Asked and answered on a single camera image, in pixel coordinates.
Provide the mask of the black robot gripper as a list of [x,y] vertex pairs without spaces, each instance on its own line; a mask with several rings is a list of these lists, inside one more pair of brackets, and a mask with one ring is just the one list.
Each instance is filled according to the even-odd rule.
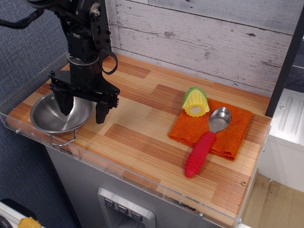
[[66,56],[70,71],[50,71],[50,89],[53,91],[57,104],[62,114],[69,115],[74,106],[74,97],[79,97],[97,103],[96,123],[103,124],[110,108],[116,108],[119,103],[120,90],[109,83],[103,74],[111,75],[116,70],[116,65],[111,71],[105,71],[102,60],[94,57],[83,61],[71,55]]

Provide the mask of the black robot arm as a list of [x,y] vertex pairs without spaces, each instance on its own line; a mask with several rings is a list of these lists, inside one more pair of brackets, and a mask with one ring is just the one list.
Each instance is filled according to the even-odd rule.
[[50,72],[53,91],[62,114],[68,115],[79,97],[96,103],[96,123],[105,121],[109,110],[119,103],[119,88],[103,77],[116,70],[103,69],[103,59],[117,56],[111,51],[110,30],[103,0],[28,0],[38,10],[50,10],[59,18],[67,39],[68,73]]

